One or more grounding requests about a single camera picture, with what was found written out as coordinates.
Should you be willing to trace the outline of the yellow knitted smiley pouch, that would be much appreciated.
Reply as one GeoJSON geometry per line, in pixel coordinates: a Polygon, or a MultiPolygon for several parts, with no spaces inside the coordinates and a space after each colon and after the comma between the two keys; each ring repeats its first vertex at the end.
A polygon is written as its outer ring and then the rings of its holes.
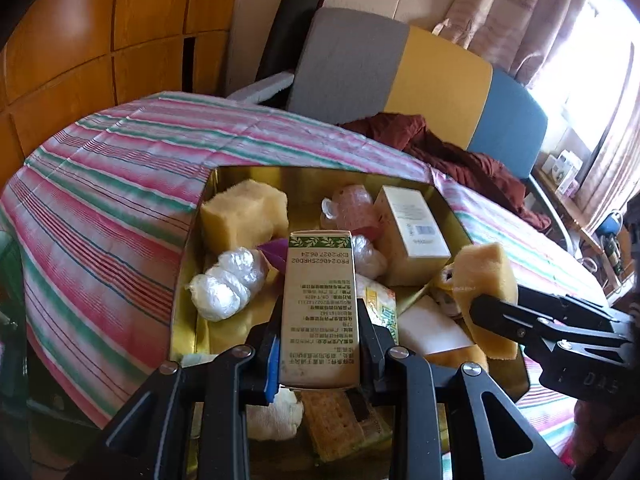
{"type": "Polygon", "coordinates": [[[442,312],[450,318],[458,318],[461,315],[461,309],[457,301],[454,300],[452,274],[454,274],[454,265],[449,263],[432,278],[430,295],[442,309],[442,312]]]}

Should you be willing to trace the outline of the pink hair roller clip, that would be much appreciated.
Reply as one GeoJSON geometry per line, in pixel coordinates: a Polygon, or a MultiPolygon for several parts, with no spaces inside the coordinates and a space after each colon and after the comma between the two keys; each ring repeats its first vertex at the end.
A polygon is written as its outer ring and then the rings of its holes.
{"type": "Polygon", "coordinates": [[[326,230],[350,231],[370,240],[380,234],[381,226],[371,195],[361,184],[352,184],[334,192],[321,202],[320,226],[326,230]]]}

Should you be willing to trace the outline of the gold metal tin box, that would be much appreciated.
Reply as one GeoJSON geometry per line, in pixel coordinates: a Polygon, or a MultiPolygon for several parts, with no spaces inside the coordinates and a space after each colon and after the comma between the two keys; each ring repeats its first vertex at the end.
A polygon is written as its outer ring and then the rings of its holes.
{"type": "Polygon", "coordinates": [[[548,448],[503,385],[476,363],[437,366],[398,346],[357,298],[349,232],[311,225],[324,192],[357,181],[379,191],[393,179],[328,168],[220,167],[203,194],[247,179],[288,198],[288,254],[284,272],[259,296],[271,320],[214,362],[188,369],[202,404],[194,477],[438,479],[445,467],[457,479],[531,477],[535,457],[548,448]],[[321,401],[358,390],[382,419],[382,439],[328,464],[311,453],[309,431],[252,448],[246,410],[265,405],[281,386],[321,401]]]}

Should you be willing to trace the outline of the wooden wardrobe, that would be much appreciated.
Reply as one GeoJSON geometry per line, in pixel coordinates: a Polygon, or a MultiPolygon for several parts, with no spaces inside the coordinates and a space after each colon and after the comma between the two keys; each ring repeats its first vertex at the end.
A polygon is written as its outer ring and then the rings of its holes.
{"type": "Polygon", "coordinates": [[[164,90],[218,94],[234,0],[35,0],[1,48],[1,179],[58,130],[164,90]]]}

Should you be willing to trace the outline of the green tea box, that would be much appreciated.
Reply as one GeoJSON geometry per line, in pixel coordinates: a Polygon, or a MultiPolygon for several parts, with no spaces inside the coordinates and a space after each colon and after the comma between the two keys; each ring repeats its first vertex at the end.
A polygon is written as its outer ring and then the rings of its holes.
{"type": "Polygon", "coordinates": [[[282,301],[281,384],[293,389],[356,386],[359,357],[352,233],[291,233],[282,301]]]}

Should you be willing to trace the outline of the wooden side desk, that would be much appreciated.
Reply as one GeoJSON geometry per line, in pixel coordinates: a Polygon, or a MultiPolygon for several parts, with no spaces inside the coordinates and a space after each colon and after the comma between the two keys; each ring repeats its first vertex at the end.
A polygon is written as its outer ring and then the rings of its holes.
{"type": "Polygon", "coordinates": [[[570,199],[561,195],[551,180],[540,168],[532,170],[532,178],[541,186],[544,194],[553,205],[554,210],[559,214],[564,226],[572,232],[576,232],[579,239],[586,243],[597,255],[602,256],[604,251],[600,243],[589,234],[586,229],[586,220],[582,218],[582,213],[570,199]]]}

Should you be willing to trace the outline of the yellow sponge block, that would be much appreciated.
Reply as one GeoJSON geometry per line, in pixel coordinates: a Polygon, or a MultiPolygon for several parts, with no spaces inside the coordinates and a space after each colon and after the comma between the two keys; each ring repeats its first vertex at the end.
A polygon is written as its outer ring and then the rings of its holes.
{"type": "Polygon", "coordinates": [[[288,196],[247,179],[202,203],[200,218],[203,240],[214,255],[255,248],[288,235],[288,196]]]}

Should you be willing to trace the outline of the white foam block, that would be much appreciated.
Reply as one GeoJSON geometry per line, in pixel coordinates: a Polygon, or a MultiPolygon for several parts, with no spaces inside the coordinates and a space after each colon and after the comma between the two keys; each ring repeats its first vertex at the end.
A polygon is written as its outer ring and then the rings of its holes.
{"type": "Polygon", "coordinates": [[[430,354],[471,347],[473,341],[430,296],[423,296],[398,318],[399,343],[416,354],[430,354]]]}

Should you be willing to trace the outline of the cream cloth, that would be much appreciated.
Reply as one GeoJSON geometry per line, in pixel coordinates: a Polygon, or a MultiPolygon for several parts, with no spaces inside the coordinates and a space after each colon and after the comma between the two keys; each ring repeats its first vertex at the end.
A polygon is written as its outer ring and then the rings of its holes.
{"type": "Polygon", "coordinates": [[[268,406],[247,405],[247,437],[256,441],[293,439],[303,421],[304,404],[288,388],[280,388],[268,406]]]}

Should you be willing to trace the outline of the pink floral curtain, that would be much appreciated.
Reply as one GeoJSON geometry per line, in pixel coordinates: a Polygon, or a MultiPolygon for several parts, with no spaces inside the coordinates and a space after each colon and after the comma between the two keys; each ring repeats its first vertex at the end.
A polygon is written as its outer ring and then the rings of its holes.
{"type": "Polygon", "coordinates": [[[570,36],[586,0],[454,0],[433,32],[530,84],[570,36]]]}

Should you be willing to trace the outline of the blue bag on shelf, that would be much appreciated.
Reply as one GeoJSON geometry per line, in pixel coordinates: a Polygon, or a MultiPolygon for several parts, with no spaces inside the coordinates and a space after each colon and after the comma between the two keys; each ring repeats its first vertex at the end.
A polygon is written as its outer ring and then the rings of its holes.
{"type": "Polygon", "coordinates": [[[600,226],[596,229],[596,237],[600,240],[601,237],[614,236],[620,234],[624,224],[624,215],[618,210],[611,211],[605,219],[600,223],[600,226]]]}

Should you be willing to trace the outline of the dark red jacket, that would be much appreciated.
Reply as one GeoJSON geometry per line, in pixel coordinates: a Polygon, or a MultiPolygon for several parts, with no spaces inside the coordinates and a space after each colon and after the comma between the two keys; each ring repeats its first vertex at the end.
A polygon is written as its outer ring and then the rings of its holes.
{"type": "Polygon", "coordinates": [[[345,122],[340,127],[426,162],[459,184],[516,214],[539,232],[547,231],[551,226],[551,219],[546,214],[525,206],[525,184],[502,162],[440,140],[421,115],[378,113],[345,122]]]}

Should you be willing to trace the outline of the striped pink green bedsheet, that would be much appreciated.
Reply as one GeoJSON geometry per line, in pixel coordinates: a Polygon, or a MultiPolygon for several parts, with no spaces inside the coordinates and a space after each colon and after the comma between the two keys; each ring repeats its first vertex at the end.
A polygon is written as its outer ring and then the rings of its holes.
{"type": "Polygon", "coordinates": [[[1,288],[36,355],[104,426],[163,361],[186,234],[219,166],[326,167],[438,188],[518,282],[595,304],[594,276],[514,214],[410,155],[292,113],[166,91],[73,122],[1,193],[1,288]]]}

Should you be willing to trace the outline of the grey yellow blue chair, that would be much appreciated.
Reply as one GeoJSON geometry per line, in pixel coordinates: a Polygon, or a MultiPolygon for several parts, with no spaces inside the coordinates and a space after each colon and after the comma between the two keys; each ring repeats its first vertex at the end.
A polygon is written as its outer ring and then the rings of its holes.
{"type": "Polygon", "coordinates": [[[497,159],[548,209],[559,243],[572,241],[532,176],[547,115],[528,90],[478,55],[425,29],[378,14],[321,8],[292,70],[231,93],[263,103],[280,92],[285,109],[327,124],[379,112],[420,115],[440,140],[497,159]]]}

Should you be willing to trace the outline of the yellow sponge cloth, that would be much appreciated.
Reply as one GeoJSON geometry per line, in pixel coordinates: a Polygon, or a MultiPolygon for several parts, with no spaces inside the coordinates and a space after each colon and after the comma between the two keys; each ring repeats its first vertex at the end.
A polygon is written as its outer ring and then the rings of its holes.
{"type": "Polygon", "coordinates": [[[373,406],[358,389],[303,391],[303,423],[320,464],[387,452],[392,444],[394,409],[373,406]]]}

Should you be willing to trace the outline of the black rolled mat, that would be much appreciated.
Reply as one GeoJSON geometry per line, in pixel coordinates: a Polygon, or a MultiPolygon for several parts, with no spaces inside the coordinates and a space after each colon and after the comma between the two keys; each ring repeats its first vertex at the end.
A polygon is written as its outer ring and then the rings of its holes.
{"type": "Polygon", "coordinates": [[[314,14],[324,0],[280,0],[262,51],[255,80],[294,72],[314,14]]]}

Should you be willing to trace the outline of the beige cosmetic box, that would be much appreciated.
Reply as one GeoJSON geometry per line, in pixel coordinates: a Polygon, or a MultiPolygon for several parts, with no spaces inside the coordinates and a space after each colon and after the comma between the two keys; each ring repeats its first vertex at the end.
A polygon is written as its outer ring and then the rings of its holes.
{"type": "Polygon", "coordinates": [[[451,254],[423,195],[411,188],[383,185],[374,210],[381,225],[374,246],[387,260],[383,283],[390,287],[427,284],[451,254]]]}

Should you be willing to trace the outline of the rice cracker snack packet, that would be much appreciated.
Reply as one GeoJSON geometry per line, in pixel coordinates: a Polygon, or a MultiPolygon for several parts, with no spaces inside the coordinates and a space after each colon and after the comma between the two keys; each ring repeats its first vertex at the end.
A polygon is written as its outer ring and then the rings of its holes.
{"type": "Polygon", "coordinates": [[[363,300],[371,322],[387,328],[393,341],[398,342],[395,293],[386,286],[360,274],[356,275],[356,287],[358,298],[363,300]]]}

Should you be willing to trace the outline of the white boxes on desk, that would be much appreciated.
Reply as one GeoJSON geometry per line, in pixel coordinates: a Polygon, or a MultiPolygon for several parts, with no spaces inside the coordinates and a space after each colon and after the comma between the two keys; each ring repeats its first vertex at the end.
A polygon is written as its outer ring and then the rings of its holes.
{"type": "Polygon", "coordinates": [[[555,193],[563,196],[576,188],[576,177],[582,169],[582,160],[572,151],[563,150],[558,156],[549,155],[541,171],[551,179],[555,193]]]}

